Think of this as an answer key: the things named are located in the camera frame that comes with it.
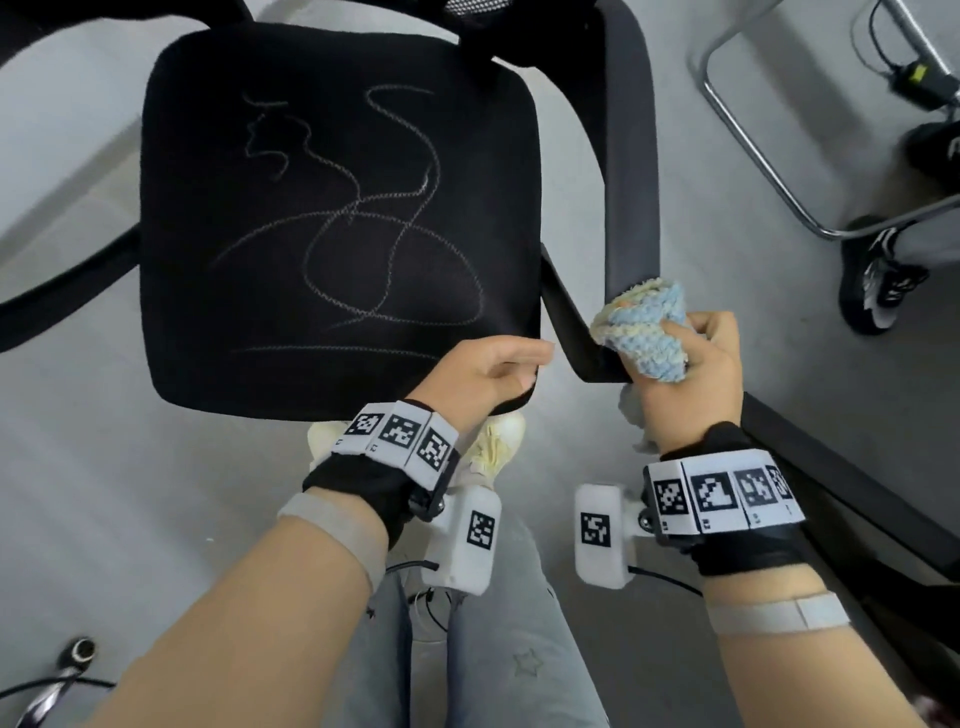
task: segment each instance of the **star embroidery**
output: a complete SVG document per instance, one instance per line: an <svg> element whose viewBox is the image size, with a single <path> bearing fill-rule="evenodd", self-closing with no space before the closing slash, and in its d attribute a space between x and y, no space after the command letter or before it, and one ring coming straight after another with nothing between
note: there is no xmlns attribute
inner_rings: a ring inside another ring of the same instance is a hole
<svg viewBox="0 0 960 728"><path fill-rule="evenodd" d="M531 675L537 677L537 673L543 667L541 660L533 648L518 655L514 655L516 661L516 677L520 675Z"/></svg>

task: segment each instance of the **light blue jeans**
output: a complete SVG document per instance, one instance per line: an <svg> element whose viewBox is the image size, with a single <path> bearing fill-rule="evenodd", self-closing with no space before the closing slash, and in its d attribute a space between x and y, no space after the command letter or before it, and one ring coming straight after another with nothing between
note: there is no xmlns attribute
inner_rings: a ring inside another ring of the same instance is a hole
<svg viewBox="0 0 960 728"><path fill-rule="evenodd" d="M327 699L324 728L408 728L413 630L397 574L361 619ZM503 512L491 585L454 598L447 728L610 725L530 530Z"/></svg>

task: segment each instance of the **black sneaker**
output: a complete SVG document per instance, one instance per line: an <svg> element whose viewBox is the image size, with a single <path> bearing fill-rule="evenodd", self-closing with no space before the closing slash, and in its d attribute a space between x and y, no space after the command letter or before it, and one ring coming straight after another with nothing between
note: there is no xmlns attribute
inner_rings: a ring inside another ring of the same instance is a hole
<svg viewBox="0 0 960 728"><path fill-rule="evenodd" d="M947 194L960 192L960 121L921 124L903 138L903 152Z"/></svg>
<svg viewBox="0 0 960 728"><path fill-rule="evenodd" d="M871 215L854 220L850 227L866 228L881 222L883 218ZM904 297L929 278L930 272L922 265L894 260L899 234L898 229L887 228L841 244L840 313L857 333L876 336L889 331Z"/></svg>

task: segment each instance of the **left hand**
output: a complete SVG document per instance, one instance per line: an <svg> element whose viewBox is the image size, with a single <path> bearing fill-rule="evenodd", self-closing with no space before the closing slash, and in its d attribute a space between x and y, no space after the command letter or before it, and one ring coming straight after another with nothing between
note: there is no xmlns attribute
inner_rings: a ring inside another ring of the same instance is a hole
<svg viewBox="0 0 960 728"><path fill-rule="evenodd" d="M408 397L433 407L461 434L537 380L537 368L553 359L553 343L522 336L461 341Z"/></svg>

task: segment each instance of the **forearm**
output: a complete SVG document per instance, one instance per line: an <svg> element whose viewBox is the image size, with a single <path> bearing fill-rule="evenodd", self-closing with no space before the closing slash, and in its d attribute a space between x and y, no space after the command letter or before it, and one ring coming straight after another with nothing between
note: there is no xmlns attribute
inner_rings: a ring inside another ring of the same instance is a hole
<svg viewBox="0 0 960 728"><path fill-rule="evenodd" d="M708 605L822 594L806 564L710 578ZM720 653L747 728L922 728L923 723L852 627L790 635L720 637Z"/></svg>
<svg viewBox="0 0 960 728"><path fill-rule="evenodd" d="M325 494L386 532L357 497ZM316 726L370 597L359 562L316 526L283 518L124 674L92 728Z"/></svg>

